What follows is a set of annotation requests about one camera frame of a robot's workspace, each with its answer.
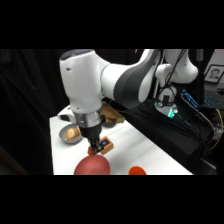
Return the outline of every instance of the green light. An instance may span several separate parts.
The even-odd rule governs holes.
[[[173,118],[175,116],[174,112],[173,112],[173,108],[170,109],[170,112],[168,114],[168,117]]]

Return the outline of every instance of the black panel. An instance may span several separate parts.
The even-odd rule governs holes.
[[[102,147],[106,147],[107,145],[110,145],[110,142],[107,139],[105,139],[103,142],[100,143],[100,145]]]
[[[141,103],[139,101],[140,86],[148,71],[158,60],[159,54],[161,55],[160,49],[150,50],[148,56],[140,65],[128,69],[120,77],[114,89],[115,101],[126,108],[133,108]]]
[[[169,99],[170,99],[170,97],[165,95],[165,96],[163,97],[163,102],[164,102],[164,103],[168,103],[168,102],[169,102]]]
[[[81,54],[88,54],[92,51],[93,50],[91,50],[91,49],[79,49],[79,50],[68,51],[61,56],[60,60],[65,61],[69,58],[76,57],[76,56],[79,56]]]
[[[88,139],[97,139],[100,137],[100,133],[102,132],[102,124],[98,124],[92,128],[81,128],[79,127],[81,134],[84,138]]]
[[[196,50],[197,49],[189,49],[189,58],[194,66],[198,68],[198,62],[196,60]],[[189,84],[175,84],[175,86],[185,86],[187,92],[198,102],[198,91],[199,91],[199,105],[204,104],[204,78],[205,75],[203,72],[205,72],[207,65],[209,61],[211,60],[215,49],[204,49],[204,58],[201,62],[201,71],[198,75],[198,77]]]

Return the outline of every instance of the bowl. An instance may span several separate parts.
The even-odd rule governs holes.
[[[74,138],[72,140],[66,140],[66,133],[70,128],[78,128],[78,126],[76,124],[67,125],[60,131],[59,137],[66,144],[75,144],[75,143],[79,142],[83,137],[82,137],[82,135],[80,135],[77,138]]]
[[[74,175],[110,175],[110,164],[100,155],[88,156],[83,159],[75,169]]]

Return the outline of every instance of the table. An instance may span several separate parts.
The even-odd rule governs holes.
[[[67,125],[68,122],[57,117],[50,119],[55,175],[73,175],[78,163],[87,156],[87,139],[83,138],[76,145],[67,145],[59,138],[59,132]],[[111,175],[128,175],[133,166],[142,167],[148,175],[192,175],[127,121],[113,128],[103,127],[100,137],[108,137],[115,146],[105,155],[111,166]]]

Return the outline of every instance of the small bowl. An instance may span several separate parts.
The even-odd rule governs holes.
[[[82,135],[78,136],[77,138],[74,138],[72,140],[66,140],[66,134],[67,134],[67,131],[70,129],[70,128],[78,128],[76,124],[70,124],[66,127],[64,127],[60,133],[59,133],[59,137],[60,139],[66,143],[66,144],[75,144],[77,142],[79,142],[83,137]]]

